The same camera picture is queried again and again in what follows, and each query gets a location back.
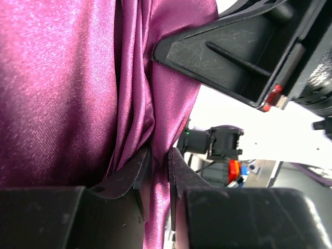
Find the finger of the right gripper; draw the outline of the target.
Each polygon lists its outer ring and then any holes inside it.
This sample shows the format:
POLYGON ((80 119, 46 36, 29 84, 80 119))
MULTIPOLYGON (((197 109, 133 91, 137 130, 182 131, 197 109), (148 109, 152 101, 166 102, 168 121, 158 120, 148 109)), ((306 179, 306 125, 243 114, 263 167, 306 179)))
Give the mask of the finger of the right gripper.
POLYGON ((237 1, 213 22, 160 39, 153 60, 264 109, 305 13, 305 1, 237 1))

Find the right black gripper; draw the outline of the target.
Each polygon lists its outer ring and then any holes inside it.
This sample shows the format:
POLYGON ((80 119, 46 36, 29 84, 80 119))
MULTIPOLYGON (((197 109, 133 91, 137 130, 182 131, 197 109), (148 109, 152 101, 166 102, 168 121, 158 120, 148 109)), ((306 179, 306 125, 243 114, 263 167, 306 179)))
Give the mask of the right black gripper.
POLYGON ((240 30, 270 22, 255 62, 229 50, 221 55, 249 78, 230 97, 267 112, 282 96, 320 117, 331 115, 331 1, 237 1, 219 15, 221 26, 240 30))

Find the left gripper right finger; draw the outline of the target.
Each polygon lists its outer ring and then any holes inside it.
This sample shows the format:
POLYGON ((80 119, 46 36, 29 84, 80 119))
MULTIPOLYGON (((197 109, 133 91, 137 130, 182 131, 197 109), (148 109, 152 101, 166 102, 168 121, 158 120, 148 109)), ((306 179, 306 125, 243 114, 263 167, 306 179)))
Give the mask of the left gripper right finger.
POLYGON ((314 203, 289 188, 216 188, 168 153, 177 248, 331 248, 314 203))

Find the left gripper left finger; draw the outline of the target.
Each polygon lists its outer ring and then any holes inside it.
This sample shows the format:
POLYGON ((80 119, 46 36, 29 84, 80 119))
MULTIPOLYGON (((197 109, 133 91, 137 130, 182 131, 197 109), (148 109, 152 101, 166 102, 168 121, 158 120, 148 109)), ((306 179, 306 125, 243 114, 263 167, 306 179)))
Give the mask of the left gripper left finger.
POLYGON ((92 188, 1 189, 1 248, 142 248, 151 150, 92 188))

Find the purple cloth napkin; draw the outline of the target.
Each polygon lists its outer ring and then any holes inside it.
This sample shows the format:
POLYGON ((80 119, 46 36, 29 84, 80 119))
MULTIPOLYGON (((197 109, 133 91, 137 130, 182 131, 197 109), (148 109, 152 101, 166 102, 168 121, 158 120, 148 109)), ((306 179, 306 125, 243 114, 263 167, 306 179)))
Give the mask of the purple cloth napkin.
POLYGON ((215 1, 1 1, 1 186, 93 186, 153 152, 144 248, 163 248, 165 159, 199 83, 151 60, 215 1))

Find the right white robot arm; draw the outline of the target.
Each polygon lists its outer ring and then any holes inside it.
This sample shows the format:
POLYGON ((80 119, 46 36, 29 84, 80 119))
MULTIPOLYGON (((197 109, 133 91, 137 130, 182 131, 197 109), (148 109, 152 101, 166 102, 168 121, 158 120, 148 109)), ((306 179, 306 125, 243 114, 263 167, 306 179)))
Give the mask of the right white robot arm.
POLYGON ((331 1, 238 1, 209 24, 161 39, 153 60, 223 94, 241 119, 243 159, 291 162, 331 185, 331 1))

